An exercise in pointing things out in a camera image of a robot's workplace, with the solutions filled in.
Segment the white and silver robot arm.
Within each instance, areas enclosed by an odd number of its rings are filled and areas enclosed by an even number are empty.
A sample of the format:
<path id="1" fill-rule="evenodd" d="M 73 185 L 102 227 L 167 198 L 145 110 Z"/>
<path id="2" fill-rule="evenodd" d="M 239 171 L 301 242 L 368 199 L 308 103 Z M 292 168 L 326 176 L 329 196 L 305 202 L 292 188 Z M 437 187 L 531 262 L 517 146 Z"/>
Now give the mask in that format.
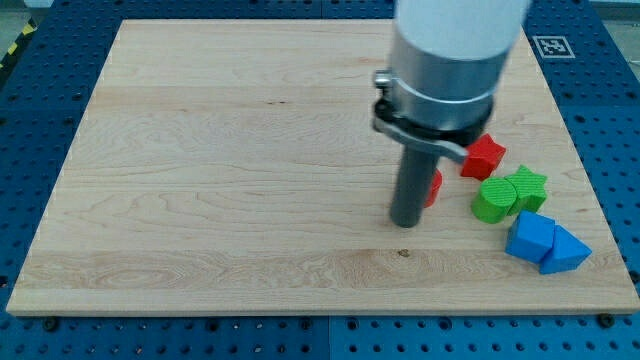
<path id="1" fill-rule="evenodd" d="M 529 0 L 398 0 L 374 127 L 422 164 L 462 162 L 483 133 Z"/>

